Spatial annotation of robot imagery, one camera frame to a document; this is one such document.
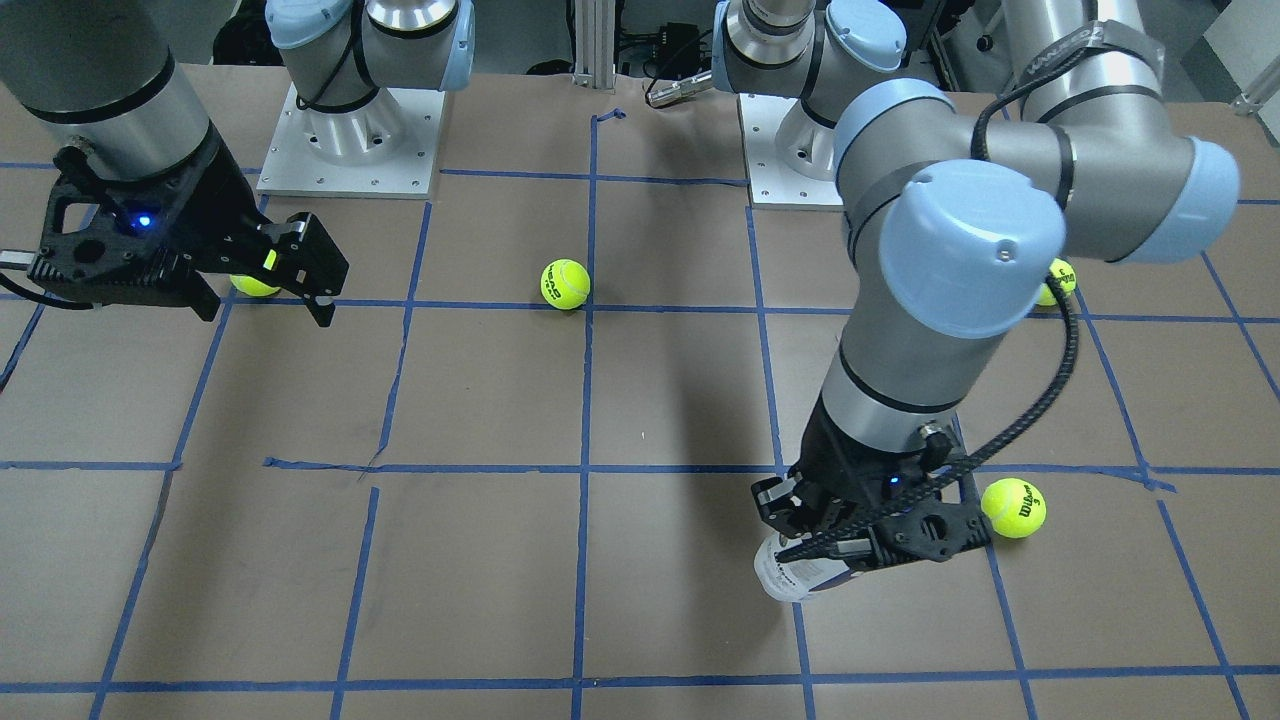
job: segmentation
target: yellow tennis ball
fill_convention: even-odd
[[[982,491],[982,511],[997,533],[1025,538],[1044,524],[1044,496],[1021,478],[1005,478]]]
[[[543,297],[552,307],[572,310],[584,302],[591,292],[591,275],[586,268],[568,259],[556,260],[543,270]]]
[[[279,260],[279,256],[274,250],[269,250],[266,252],[266,259],[262,260],[262,266],[268,270],[274,270],[276,260]],[[270,297],[276,292],[280,292],[280,288],[269,286],[251,275],[232,275],[232,287],[250,297]]]
[[[280,288],[271,287],[250,275],[232,275],[232,287],[250,297],[270,297],[276,292],[280,292]]]
[[[1062,284],[1062,292],[1068,295],[1075,292],[1075,268],[1073,268],[1070,263],[1059,258],[1048,266],[1048,272],[1057,278],[1059,283]],[[1041,293],[1039,297],[1036,299],[1036,305],[1043,305],[1046,307],[1057,305],[1057,300],[1053,300],[1053,293],[1050,292],[1048,286],[1044,283],[1041,283]]]

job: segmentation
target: metal frame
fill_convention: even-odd
[[[803,176],[778,154],[778,127],[797,100],[749,94],[739,95],[737,102],[751,205],[774,210],[844,210],[835,182]]]
[[[308,147],[303,111],[294,105],[291,85],[271,147],[257,178],[259,192],[311,197],[396,197],[426,200],[431,196],[440,146],[445,94],[435,90],[389,88],[402,110],[411,137],[387,161],[372,165],[335,165]]]
[[[1258,110],[1280,91],[1280,55],[1262,70],[1258,77],[1244,88],[1235,100],[1231,100],[1231,109],[1236,115],[1257,115]]]
[[[616,0],[573,0],[573,85],[613,92]]]

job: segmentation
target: plastic bottle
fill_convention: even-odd
[[[861,573],[855,573],[840,560],[819,557],[817,560],[796,560],[778,562],[774,557],[783,550],[799,544],[801,538],[788,539],[774,533],[760,543],[755,551],[755,575],[760,579],[764,592],[778,602],[804,602],[814,593],[844,584]]]

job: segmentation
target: white mounting plate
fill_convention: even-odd
[[[773,142],[782,118],[796,104],[790,97],[739,95],[742,150],[751,178],[751,205],[774,210],[841,210],[836,183],[815,181],[791,169]]]
[[[335,165],[310,147],[303,114],[289,86],[275,135],[257,177],[259,192],[310,197],[398,197],[426,200],[435,178],[444,94],[435,90],[392,88],[410,136],[385,161]]]

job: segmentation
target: light blue joint cover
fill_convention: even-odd
[[[329,32],[338,24],[352,0],[266,0],[266,24],[271,45],[293,50]]]
[[[724,67],[724,12],[728,10],[728,0],[716,4],[716,24],[712,33],[712,87],[724,92],[733,92],[733,86],[728,82],[728,69]]]
[[[904,102],[920,99],[941,100],[955,111],[956,106],[945,92],[932,85],[916,78],[895,78],[863,91],[854,97],[854,101],[845,108],[836,123],[836,172],[840,172],[840,163],[845,160],[845,154],[854,140],[867,129],[867,126],[876,122],[876,118],[897,108]]]
[[[1027,316],[1066,241],[1066,220],[1030,178],[979,160],[916,173],[879,237],[884,282],[923,325],[979,340]]]
[[[1240,199],[1240,169],[1221,146],[1189,140],[1196,159],[1183,192],[1156,232],[1119,263],[1180,263],[1199,255],[1226,229]]]
[[[876,72],[890,73],[902,63],[906,26],[879,0],[831,0],[827,27],[846,53]]]
[[[449,60],[444,64],[444,77],[440,90],[452,92],[463,90],[471,83],[471,63],[476,55],[476,20],[471,0],[458,3],[458,17],[453,28],[453,47]]]

